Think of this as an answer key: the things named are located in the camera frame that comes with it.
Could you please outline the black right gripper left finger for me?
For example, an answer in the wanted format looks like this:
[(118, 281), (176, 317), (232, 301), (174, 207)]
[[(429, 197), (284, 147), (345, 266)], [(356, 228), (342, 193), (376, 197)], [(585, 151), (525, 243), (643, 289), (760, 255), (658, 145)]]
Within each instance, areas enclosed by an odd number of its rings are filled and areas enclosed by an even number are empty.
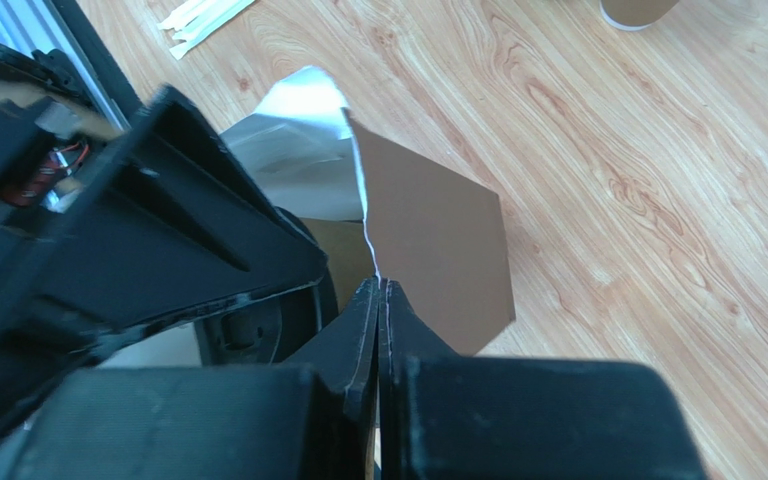
[(99, 368), (45, 402), (11, 479), (364, 479), (379, 282), (286, 361)]

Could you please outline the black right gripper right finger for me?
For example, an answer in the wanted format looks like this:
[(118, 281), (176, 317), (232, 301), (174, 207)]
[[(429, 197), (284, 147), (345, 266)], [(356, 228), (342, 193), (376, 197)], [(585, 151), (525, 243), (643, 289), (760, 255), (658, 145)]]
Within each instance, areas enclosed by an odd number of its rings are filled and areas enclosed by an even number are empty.
[(381, 283), (382, 471), (387, 479), (703, 479), (681, 408), (624, 361), (468, 357)]

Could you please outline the black plastic cup lid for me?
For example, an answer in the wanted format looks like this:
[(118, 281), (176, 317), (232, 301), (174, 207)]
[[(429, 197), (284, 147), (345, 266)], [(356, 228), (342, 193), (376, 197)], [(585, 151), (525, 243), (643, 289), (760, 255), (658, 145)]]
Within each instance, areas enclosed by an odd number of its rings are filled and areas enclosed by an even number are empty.
[[(238, 220), (257, 217), (265, 222), (279, 213), (311, 243), (317, 242), (301, 219), (279, 207), (264, 215), (236, 200), (217, 207), (208, 207), (204, 203), (189, 205), (185, 210), (192, 217), (193, 225), (182, 230), (213, 259), (210, 266), (186, 266), (180, 287), (192, 297), (188, 301), (190, 304), (238, 292), (250, 293), (255, 280), (264, 280), (268, 273), (282, 276), (292, 265), (280, 260), (263, 271), (251, 267), (233, 251), (238, 244), (229, 237), (229, 217), (232, 215)], [(232, 307), (228, 313), (198, 324), (196, 335), (201, 361), (204, 365), (281, 362), (336, 315), (336, 294), (328, 270), (316, 284), (305, 288), (274, 296), (254, 293), (246, 305)]]

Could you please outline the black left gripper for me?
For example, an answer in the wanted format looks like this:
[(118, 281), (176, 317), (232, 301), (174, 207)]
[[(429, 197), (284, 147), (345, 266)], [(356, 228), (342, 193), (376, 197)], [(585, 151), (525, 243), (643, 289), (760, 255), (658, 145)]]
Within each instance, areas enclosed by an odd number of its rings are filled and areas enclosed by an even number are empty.
[(318, 245), (281, 214), (232, 215), (233, 251), (251, 267), (292, 265), (250, 293), (190, 304), (186, 266), (213, 259), (182, 230), (193, 225), (185, 208), (277, 207), (172, 87), (122, 132), (63, 51), (0, 43), (0, 438), (71, 371), (254, 293), (314, 285), (327, 269)]

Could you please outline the brown paper bag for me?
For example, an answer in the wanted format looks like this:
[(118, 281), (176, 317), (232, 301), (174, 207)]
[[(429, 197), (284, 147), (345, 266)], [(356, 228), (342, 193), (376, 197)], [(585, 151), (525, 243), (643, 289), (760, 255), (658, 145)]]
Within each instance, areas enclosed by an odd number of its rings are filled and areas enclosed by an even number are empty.
[(329, 258), (340, 305), (367, 277), (473, 355), (515, 320), (499, 196), (360, 123), (322, 69), (277, 82), (223, 140), (266, 197)]

